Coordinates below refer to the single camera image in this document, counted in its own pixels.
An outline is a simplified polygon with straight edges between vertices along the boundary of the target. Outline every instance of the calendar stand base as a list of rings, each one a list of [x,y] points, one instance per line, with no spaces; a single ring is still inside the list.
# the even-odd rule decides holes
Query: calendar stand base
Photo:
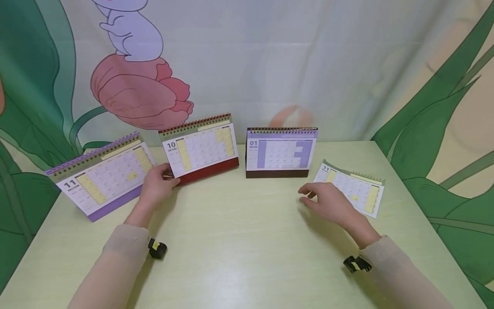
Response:
[[[232,158],[214,165],[208,166],[206,168],[197,170],[192,173],[185,174],[180,177],[180,183],[178,185],[185,185],[209,176],[217,175],[228,170],[232,170],[239,166],[239,158]]]
[[[309,170],[246,171],[246,178],[304,178],[307,176],[309,176]]]

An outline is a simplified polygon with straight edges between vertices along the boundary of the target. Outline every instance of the cartoon rabbit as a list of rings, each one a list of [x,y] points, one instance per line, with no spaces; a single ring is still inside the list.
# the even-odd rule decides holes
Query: cartoon rabbit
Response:
[[[108,18],[100,23],[108,31],[117,55],[126,61],[152,61],[163,52],[163,39],[156,27],[139,13],[148,0],[92,0]]]

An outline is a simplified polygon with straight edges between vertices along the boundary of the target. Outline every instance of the desk calendar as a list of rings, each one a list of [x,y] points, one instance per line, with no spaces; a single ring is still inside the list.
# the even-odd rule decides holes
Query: desk calendar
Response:
[[[374,219],[377,217],[384,192],[384,180],[348,172],[324,160],[314,182],[332,182],[355,209]]]
[[[96,221],[139,196],[155,162],[138,132],[96,149],[46,175],[84,214]]]
[[[317,128],[248,128],[247,178],[307,177]]]
[[[237,167],[232,116],[223,114],[159,132],[173,176],[180,185]]]

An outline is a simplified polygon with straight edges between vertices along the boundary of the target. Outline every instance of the purple highlighted column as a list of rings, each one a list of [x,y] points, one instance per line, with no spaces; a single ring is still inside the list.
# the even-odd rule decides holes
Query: purple highlighted column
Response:
[[[297,147],[302,147],[302,151],[295,152],[294,157],[300,158],[300,168],[307,168],[309,165],[310,150],[312,149],[311,140],[299,140],[296,144]]]
[[[268,144],[265,140],[259,141],[259,148],[257,150],[257,168],[263,169],[266,164],[266,145]]]

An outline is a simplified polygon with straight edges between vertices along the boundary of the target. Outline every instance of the purple desk calendar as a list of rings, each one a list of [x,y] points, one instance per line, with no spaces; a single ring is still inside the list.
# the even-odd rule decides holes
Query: purple desk calendar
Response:
[[[307,177],[317,128],[249,128],[246,176]]]
[[[46,175],[94,222],[139,196],[144,176],[154,165],[149,148],[135,132]]]

